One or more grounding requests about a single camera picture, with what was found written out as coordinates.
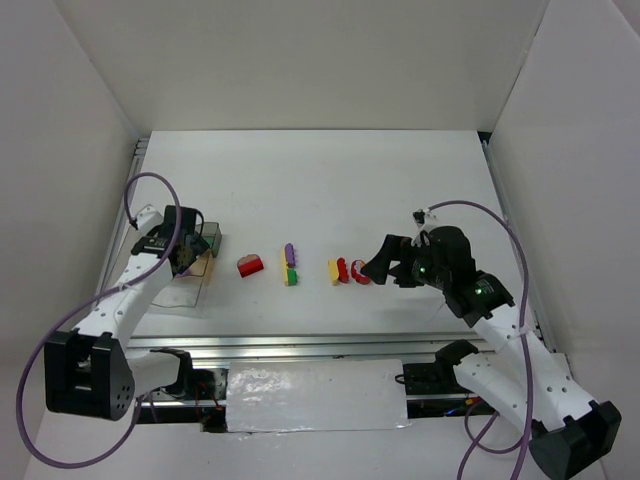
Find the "small green lego brick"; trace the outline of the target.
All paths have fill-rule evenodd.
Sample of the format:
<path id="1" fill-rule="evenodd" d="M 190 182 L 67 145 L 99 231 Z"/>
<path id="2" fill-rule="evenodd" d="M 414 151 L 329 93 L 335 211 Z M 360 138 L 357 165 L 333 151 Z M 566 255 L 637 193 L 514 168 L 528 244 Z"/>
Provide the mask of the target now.
<path id="1" fill-rule="evenodd" d="M 288 286 L 294 286 L 298 283 L 298 276 L 297 276 L 297 272 L 295 269 L 293 268 L 288 268 L 287 269 L 287 285 Z"/>

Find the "purple lego brick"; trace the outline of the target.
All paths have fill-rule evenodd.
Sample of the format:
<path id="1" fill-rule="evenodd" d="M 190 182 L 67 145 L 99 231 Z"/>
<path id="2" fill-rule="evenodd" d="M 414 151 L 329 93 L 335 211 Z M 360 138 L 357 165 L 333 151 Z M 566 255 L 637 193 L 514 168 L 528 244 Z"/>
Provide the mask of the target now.
<path id="1" fill-rule="evenodd" d="M 287 243 L 283 248 L 283 252 L 284 252 L 284 258 L 287 266 L 289 268 L 295 268 L 296 267 L 296 250 L 294 245 L 292 243 Z"/>

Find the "long yellow lego plate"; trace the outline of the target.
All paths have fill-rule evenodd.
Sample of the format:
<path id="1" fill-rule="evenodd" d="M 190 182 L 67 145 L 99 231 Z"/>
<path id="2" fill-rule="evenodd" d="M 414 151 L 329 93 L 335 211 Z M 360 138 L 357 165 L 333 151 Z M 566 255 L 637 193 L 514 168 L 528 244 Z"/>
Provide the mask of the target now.
<path id="1" fill-rule="evenodd" d="M 291 286 L 289 273 L 290 268 L 287 262 L 286 251 L 284 248 L 281 250 L 281 265 L 283 271 L 283 283 L 286 287 L 289 287 Z"/>

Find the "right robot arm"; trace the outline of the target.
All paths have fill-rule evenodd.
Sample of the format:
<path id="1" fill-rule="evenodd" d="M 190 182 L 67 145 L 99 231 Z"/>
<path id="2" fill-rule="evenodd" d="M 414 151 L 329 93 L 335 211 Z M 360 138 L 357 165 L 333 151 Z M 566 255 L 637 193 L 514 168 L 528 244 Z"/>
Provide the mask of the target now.
<path id="1" fill-rule="evenodd" d="M 521 323 L 522 309 L 497 277 L 477 268 L 459 228 L 436 227 L 416 238 L 389 234 L 362 272 L 377 285 L 392 278 L 401 288 L 439 290 L 454 316 L 489 344 L 513 375 L 458 341 L 445 351 L 455 381 L 521 431 L 548 478 L 571 479 L 610 452 L 622 420 L 618 408 L 585 391 Z"/>

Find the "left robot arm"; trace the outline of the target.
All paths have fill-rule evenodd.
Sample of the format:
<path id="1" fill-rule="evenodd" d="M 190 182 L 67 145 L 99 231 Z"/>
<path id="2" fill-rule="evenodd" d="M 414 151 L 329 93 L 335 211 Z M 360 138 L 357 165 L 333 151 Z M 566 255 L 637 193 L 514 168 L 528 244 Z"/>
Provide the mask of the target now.
<path id="1" fill-rule="evenodd" d="M 117 279 L 114 294 L 72 330 L 44 346 L 45 399 L 56 413 L 117 421 L 135 398 L 157 389 L 183 397 L 193 383 L 189 353 L 159 348 L 128 357 L 129 341 L 158 294 L 209 249 L 202 214 L 169 205 L 136 216 L 141 236 Z"/>

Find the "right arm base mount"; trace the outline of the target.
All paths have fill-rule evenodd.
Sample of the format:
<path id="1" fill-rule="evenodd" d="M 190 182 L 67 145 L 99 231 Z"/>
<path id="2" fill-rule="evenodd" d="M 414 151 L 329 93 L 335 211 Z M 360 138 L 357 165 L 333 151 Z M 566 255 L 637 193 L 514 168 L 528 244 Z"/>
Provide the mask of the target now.
<path id="1" fill-rule="evenodd" d="M 394 378 L 404 387 L 407 414 L 410 419 L 464 416 L 482 400 L 461 387 L 455 379 L 453 367 L 479 350 L 469 341 L 457 340 L 435 353 L 430 363 L 405 363 Z"/>

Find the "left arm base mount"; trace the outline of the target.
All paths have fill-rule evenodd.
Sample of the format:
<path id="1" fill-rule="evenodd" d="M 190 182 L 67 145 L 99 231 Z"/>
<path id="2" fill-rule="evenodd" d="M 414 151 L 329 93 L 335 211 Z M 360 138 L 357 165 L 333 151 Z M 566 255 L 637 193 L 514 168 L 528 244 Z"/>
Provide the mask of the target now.
<path id="1" fill-rule="evenodd" d="M 155 349 L 129 361 L 139 397 L 140 425 L 196 424 L 203 432 L 225 433 L 228 370 L 193 366 L 189 352 Z"/>

